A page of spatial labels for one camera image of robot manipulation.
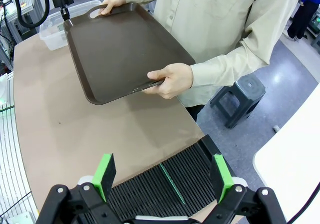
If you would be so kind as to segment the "person's left hand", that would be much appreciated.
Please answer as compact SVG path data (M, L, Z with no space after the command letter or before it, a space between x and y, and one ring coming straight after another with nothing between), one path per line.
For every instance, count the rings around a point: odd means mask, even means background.
M163 80L160 85L143 90L146 94L157 94L164 99L171 99L193 85L191 66L183 63L167 65L163 69L148 72L147 77L152 80Z

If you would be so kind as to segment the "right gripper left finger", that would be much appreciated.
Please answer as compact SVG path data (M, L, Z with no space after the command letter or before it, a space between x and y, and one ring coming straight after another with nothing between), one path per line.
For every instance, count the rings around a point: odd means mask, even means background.
M54 185L40 210L37 223L76 223L80 215L90 215L93 223L122 223L107 203L116 176L113 154L104 154L92 181L69 189Z

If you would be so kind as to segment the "person's right hand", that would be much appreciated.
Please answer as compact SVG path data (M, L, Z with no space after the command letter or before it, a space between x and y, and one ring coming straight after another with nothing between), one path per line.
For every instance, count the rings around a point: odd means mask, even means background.
M104 9L100 9L99 15L107 15L112 11L112 8L119 7L126 3L126 0L104 0L102 5L106 5Z

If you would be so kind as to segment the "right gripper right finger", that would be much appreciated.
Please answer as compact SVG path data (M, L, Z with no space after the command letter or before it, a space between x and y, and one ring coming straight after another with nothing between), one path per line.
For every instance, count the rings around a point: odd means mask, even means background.
M212 157L210 178L217 205L203 223L231 223L237 215L245 216L249 223L287 222L273 189L253 191L235 183L222 155Z

